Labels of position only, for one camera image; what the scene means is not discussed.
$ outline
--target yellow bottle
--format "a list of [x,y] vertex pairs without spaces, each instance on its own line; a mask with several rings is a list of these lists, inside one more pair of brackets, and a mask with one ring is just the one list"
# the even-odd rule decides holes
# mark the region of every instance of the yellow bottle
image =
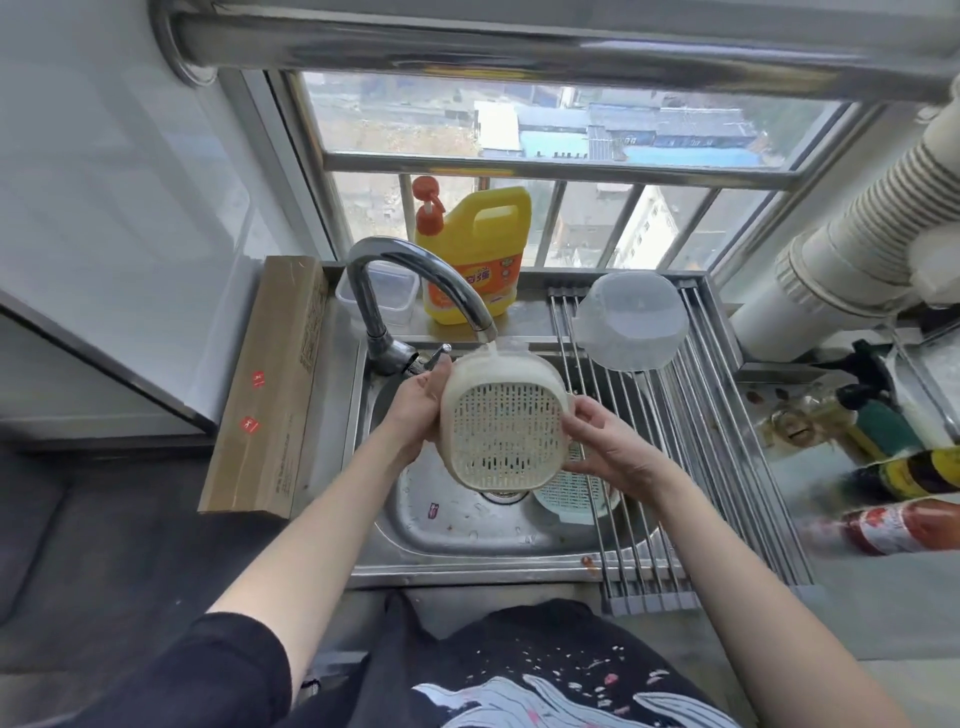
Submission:
[[[467,195],[444,217],[440,185],[432,177],[414,180],[417,211],[414,242],[443,258],[467,279],[492,316],[516,300],[520,260],[530,231],[530,194],[523,187],[485,189]],[[423,309],[438,324],[467,319],[437,286],[424,281]]]

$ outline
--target forearm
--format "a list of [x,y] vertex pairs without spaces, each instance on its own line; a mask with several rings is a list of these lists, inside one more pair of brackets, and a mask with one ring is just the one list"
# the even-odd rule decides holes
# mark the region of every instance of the forearm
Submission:
[[210,607],[269,627],[287,652],[294,694],[360,548],[403,468],[399,438],[375,430],[347,468]]
[[720,518],[685,474],[663,525],[744,690],[777,728],[909,726],[900,707]]

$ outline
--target black sleeve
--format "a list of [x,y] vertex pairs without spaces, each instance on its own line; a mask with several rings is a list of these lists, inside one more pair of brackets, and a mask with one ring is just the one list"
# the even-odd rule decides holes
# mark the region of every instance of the black sleeve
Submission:
[[204,615],[71,728],[267,728],[290,710],[290,664],[256,619]]

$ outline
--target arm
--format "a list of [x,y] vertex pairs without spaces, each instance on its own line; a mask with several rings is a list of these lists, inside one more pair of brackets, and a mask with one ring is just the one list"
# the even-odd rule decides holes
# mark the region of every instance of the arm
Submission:
[[387,416],[347,468],[208,610],[265,624],[286,650],[294,695],[376,514],[434,426],[450,365],[443,356],[433,372],[400,385]]
[[909,728],[900,706],[744,544],[684,471],[598,402],[564,429],[589,447],[567,469],[651,505],[761,721],[778,728]]

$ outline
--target person's left hand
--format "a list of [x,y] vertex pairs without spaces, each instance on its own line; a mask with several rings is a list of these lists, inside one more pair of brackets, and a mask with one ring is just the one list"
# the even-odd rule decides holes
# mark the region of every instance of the person's left hand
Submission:
[[424,440],[436,439],[440,397],[450,378],[453,361],[441,354],[433,371],[407,379],[396,389],[381,427],[386,426],[400,441],[401,455],[412,463]]

